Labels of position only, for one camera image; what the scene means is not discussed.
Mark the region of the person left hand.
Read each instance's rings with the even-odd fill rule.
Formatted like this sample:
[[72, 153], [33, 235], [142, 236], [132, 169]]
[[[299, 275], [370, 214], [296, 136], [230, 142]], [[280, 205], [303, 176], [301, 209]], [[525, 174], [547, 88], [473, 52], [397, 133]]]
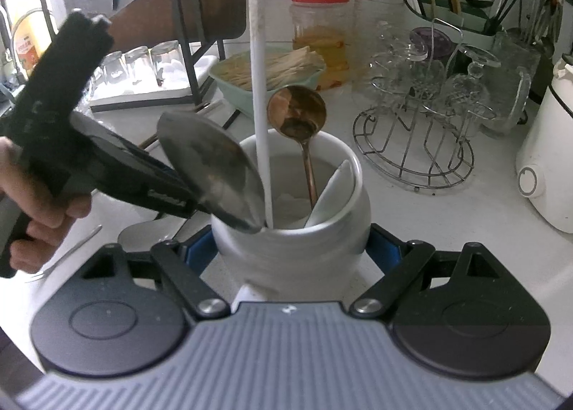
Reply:
[[19, 164], [18, 147], [1, 138], [1, 195], [8, 196], [31, 218], [26, 239], [10, 246], [10, 265], [33, 274], [53, 257], [76, 220], [91, 210], [91, 195], [57, 199], [38, 178]]

